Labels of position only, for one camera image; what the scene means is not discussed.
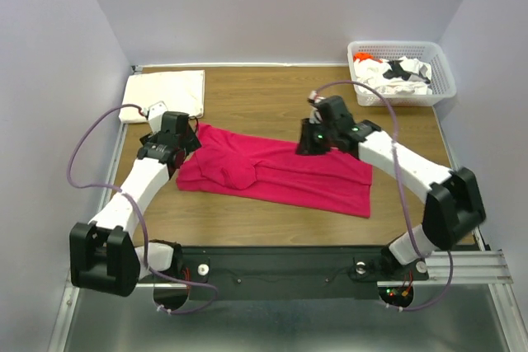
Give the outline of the pink t-shirt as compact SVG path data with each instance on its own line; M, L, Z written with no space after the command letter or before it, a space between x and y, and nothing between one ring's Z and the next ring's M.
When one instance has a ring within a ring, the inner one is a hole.
M176 184L369 218L373 170L336 149L322 156L296 154L296 143L219 129L199 128L201 146L183 163Z

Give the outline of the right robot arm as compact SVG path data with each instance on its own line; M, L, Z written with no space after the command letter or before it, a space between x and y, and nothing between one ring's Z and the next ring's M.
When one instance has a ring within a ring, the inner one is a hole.
M299 155L314 156L337 149L392 176L399 190L412 191L424 204L422 222L388 244L379 267L398 278L409 264L434 251L448 251L486 218L475 174L452 170L418 155L377 124L356 122L339 96L311 92L311 114L301 122Z

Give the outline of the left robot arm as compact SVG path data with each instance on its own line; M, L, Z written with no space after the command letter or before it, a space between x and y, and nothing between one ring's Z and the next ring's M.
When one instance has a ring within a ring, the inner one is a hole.
M122 185L109 185L114 193L109 202L70 231L70 276L79 288L126 297L148 275L173 281L183 273L175 242L147 240L135 247L133 235L146 227L146 208L200 142L186 113L159 102L140 114L151 131L140 139L129 175Z

